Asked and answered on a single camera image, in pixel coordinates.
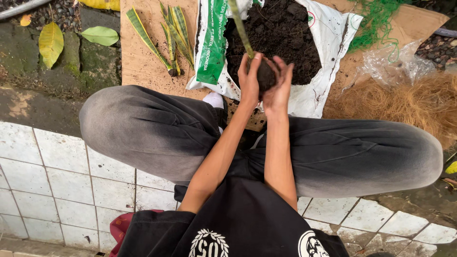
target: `laurel wreath logo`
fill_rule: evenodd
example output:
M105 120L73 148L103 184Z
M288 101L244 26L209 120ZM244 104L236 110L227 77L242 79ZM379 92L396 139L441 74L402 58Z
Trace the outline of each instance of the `laurel wreath logo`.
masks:
M198 245L198 242L207 236L210 236L213 240L215 240L222 249L222 253L220 257L229 257L229 245L225 242L224 238L225 236L222 236L218 233L215 233L213 231L209 231L206 229L202 229L197 232L198 235L195 237L195 239L192 241L192 246L191 246L191 252L189 253L189 257L195 257L195 248Z

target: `green label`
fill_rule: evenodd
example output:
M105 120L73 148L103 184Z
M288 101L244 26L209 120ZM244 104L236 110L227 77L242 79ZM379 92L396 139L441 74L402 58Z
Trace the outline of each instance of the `green label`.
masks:
M197 81L217 85L225 64L225 44L223 37L228 9L227 0L208 0L208 27L200 53Z

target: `person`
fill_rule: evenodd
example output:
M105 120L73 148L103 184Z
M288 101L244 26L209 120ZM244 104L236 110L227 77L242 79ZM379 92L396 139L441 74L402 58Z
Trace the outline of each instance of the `person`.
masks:
M216 109L140 86L103 89L80 112L92 149L188 186L177 211L135 213L125 256L346 257L338 236L312 229L297 196L345 198L424 187L441 173L442 149L403 123L288 117L293 64L273 59L277 85L263 96L267 130L237 151L258 104L257 53L238 70L241 99L219 131Z

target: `hand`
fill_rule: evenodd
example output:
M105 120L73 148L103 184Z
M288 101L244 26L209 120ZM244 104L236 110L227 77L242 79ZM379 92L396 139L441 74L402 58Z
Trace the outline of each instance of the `hand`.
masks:
M273 60L280 70L276 69L272 63L270 64L275 71L277 84L263 95L263 109L267 118L284 114L287 116L294 67L294 64L286 65L279 56L274 56Z
M239 87L241 89L240 105L247 105L249 108L254 108L259 104L259 82L257 81L257 70L262 61L263 54L256 52L252 59L249 73L247 65L249 56L247 53L243 55L243 60L238 69Z

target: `tiled wall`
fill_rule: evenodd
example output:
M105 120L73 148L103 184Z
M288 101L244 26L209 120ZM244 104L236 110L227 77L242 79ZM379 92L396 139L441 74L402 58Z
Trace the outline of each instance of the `tiled wall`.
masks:
M178 206L173 183L101 155L80 138L27 126L0 122L0 167L7 236L108 252L117 216ZM430 257L434 244L457 238L454 228L356 197L300 197L298 212L311 227L339 235L358 257Z

